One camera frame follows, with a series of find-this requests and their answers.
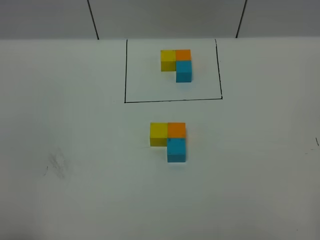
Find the blue template cube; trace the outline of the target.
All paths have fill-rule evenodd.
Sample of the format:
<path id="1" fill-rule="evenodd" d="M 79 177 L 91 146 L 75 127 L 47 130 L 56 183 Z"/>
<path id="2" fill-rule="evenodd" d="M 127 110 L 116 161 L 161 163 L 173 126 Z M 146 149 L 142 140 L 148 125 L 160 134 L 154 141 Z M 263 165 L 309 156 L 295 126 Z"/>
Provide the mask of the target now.
<path id="1" fill-rule="evenodd" d="M 192 61 L 176 61 L 176 82 L 190 83 L 192 81 Z"/>

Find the orange template cube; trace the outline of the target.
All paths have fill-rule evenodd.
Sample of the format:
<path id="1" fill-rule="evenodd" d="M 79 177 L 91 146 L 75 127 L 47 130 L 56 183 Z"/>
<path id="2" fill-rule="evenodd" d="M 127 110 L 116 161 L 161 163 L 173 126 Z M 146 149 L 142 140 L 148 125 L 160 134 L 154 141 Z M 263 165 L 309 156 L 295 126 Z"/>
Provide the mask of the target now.
<path id="1" fill-rule="evenodd" d="M 191 61 L 192 55 L 190 49 L 177 49 L 175 51 L 176 61 Z"/>

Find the yellow template cube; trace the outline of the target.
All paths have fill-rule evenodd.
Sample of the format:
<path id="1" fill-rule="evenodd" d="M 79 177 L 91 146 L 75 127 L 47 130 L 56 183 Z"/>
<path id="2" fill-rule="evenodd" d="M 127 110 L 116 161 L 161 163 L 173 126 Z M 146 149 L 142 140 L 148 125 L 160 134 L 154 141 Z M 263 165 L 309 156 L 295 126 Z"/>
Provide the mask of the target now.
<path id="1" fill-rule="evenodd" d="M 175 50 L 160 51 L 160 69 L 162 72 L 176 71 L 176 51 Z"/>

